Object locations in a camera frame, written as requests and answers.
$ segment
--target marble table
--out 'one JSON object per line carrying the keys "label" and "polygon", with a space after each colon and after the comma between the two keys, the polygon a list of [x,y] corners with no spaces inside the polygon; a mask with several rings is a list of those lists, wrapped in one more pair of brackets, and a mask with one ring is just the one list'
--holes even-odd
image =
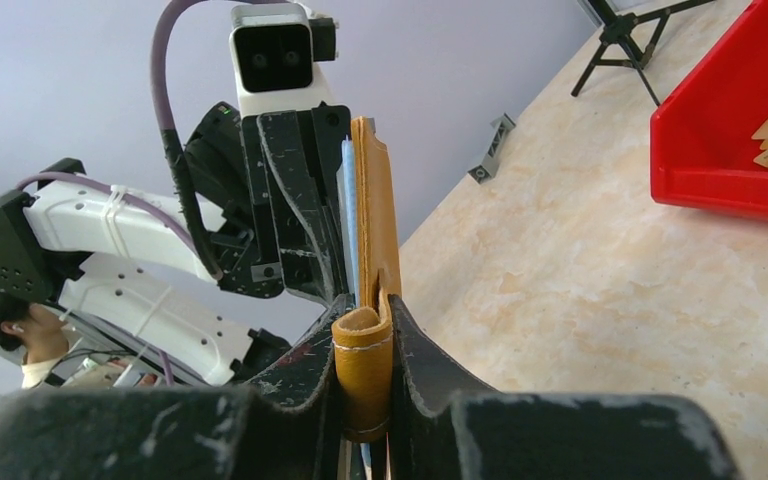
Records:
{"label": "marble table", "polygon": [[[662,99],[748,3],[671,18],[647,68]],[[498,176],[465,177],[403,246],[405,301],[501,390],[687,396],[768,478],[768,224],[652,201],[636,73],[599,68],[569,95],[596,46],[522,113]]]}

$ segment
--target black tripod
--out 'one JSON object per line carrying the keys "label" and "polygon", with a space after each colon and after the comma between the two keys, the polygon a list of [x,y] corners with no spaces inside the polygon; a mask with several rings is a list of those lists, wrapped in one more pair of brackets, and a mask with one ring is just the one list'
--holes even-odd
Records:
{"label": "black tripod", "polygon": [[[655,95],[655,91],[652,90],[652,85],[649,84],[646,75],[643,74],[643,69],[646,68],[646,65],[652,60],[652,55],[655,53],[655,45],[658,44],[658,40],[661,39],[661,34],[664,33],[664,27],[667,26],[667,20],[669,20],[670,15],[674,13],[689,10],[713,1],[714,0],[686,0],[638,16],[633,13],[617,15],[614,13],[611,6],[608,5],[606,0],[587,0],[605,26],[602,29],[602,35],[599,36],[599,40],[601,40],[602,43],[599,45],[599,48],[596,49],[596,53],[593,55],[593,58],[590,59],[590,63],[587,64],[587,68],[584,69],[584,73],[581,75],[581,78],[578,79],[578,83],[575,84],[575,88],[572,89],[572,96],[578,96],[596,67],[626,67],[637,70],[640,79],[643,80],[643,85],[646,86],[646,90],[649,92],[652,100],[655,101],[655,105],[660,106],[661,102],[658,100],[658,96]],[[653,20],[658,20],[658,25],[655,27],[655,31],[652,33],[652,38],[649,40],[649,44],[646,45],[646,49],[641,50],[634,39],[631,38],[631,32],[641,23],[651,22]],[[611,45],[619,45],[620,48],[625,51],[628,60],[602,58],[602,55],[605,54],[605,51],[608,50],[608,47]]]}

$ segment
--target red tray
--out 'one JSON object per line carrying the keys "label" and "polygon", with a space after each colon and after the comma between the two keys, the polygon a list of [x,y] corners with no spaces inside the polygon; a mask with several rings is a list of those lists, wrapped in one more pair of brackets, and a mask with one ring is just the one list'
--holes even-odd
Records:
{"label": "red tray", "polygon": [[755,0],[652,116],[652,198],[768,221],[751,139],[767,118],[768,0]]}

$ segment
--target leather wallet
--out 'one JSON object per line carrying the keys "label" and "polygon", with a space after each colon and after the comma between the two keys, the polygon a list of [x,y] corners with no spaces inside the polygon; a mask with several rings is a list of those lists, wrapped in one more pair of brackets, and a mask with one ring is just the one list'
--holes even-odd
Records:
{"label": "leather wallet", "polygon": [[368,118],[352,120],[357,186],[358,308],[334,322],[337,378],[345,394],[344,436],[368,443],[390,418],[393,321],[388,295],[401,295],[399,238],[387,146]]}

